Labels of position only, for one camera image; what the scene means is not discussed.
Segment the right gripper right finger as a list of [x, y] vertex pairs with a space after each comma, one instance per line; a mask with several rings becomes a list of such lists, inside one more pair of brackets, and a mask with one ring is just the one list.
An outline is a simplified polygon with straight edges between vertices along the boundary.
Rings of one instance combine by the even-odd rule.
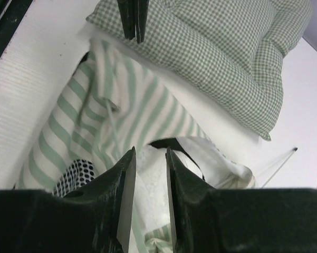
[[316, 189], [216, 189], [166, 161], [174, 252], [317, 252]]

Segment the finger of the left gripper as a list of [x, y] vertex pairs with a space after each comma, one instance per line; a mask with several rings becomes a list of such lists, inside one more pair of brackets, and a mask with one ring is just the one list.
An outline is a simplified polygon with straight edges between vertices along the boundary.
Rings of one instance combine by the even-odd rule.
[[128, 40], [135, 37], [135, 2], [117, 0], [124, 36]]
[[142, 43], [145, 38], [149, 0], [136, 1], [136, 36], [137, 43]]

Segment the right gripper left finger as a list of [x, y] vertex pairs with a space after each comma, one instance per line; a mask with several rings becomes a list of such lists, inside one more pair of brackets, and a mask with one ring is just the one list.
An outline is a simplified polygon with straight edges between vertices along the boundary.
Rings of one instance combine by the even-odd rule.
[[135, 178], [131, 149], [62, 198], [0, 190], [0, 252], [128, 252]]

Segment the green striped pet tent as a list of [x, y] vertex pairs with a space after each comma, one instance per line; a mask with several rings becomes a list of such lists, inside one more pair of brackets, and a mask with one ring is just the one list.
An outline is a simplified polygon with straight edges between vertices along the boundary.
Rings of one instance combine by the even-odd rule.
[[[111, 103], [119, 148], [112, 135]], [[255, 187], [251, 170], [227, 159], [153, 71], [107, 41], [92, 39], [60, 94], [28, 157], [17, 189], [56, 196], [92, 181], [132, 148], [137, 153], [130, 252], [171, 252], [165, 153], [176, 140], [177, 156], [217, 189]]]

